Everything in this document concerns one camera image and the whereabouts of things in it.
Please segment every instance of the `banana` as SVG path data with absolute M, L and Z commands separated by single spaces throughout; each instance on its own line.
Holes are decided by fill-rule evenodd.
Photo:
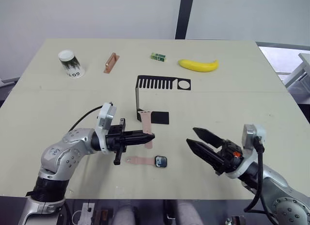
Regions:
M 218 68 L 218 60 L 212 63 L 200 63 L 191 60 L 179 60 L 179 65 L 197 72 L 211 72 Z

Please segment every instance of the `watch face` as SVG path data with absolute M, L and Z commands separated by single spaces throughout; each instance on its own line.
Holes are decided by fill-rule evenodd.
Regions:
M 156 167 L 161 167 L 161 168 L 167 167 L 167 158 L 165 156 L 156 156 L 155 165 Z

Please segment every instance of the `white wall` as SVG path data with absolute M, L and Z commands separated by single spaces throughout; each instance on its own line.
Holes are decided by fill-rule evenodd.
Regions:
M 310 0 L 194 0 L 186 38 L 310 46 Z
M 180 0 L 0 0 L 0 78 L 21 76 L 46 38 L 174 39 L 179 6 Z

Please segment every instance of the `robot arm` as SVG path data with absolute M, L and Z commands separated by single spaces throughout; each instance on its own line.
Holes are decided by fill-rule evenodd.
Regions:
M 155 138 L 154 134 L 145 134 L 142 130 L 124 131 L 125 119 L 121 119 L 119 125 L 111 126 L 115 111 L 112 104 L 105 103 L 95 129 L 73 129 L 61 141 L 45 149 L 35 187 L 26 194 L 19 225 L 24 225 L 31 214 L 61 210 L 69 180 L 83 156 L 97 151 L 104 154 L 115 152 L 114 164 L 119 165 L 127 145 L 145 144 Z
M 238 178 L 252 193 L 259 188 L 259 165 L 257 150 L 263 149 L 265 132 L 263 128 L 245 125 L 242 137 L 242 150 L 230 140 L 224 140 L 210 131 L 194 128 L 200 139 L 215 148 L 222 146 L 219 152 L 202 142 L 187 139 L 191 150 L 209 163 L 216 174 L 225 175 L 231 179 Z M 266 165 L 263 165 L 263 182 L 260 199 L 272 224 L 279 225 L 308 225 L 310 224 L 310 198 L 292 189 L 285 178 Z

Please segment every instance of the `white cup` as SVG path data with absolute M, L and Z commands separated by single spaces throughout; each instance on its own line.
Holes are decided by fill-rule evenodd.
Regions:
M 64 50 L 58 54 L 58 58 L 62 63 L 67 75 L 70 78 L 79 78 L 85 74 L 84 69 L 81 67 L 79 61 L 74 56 L 73 51 Z

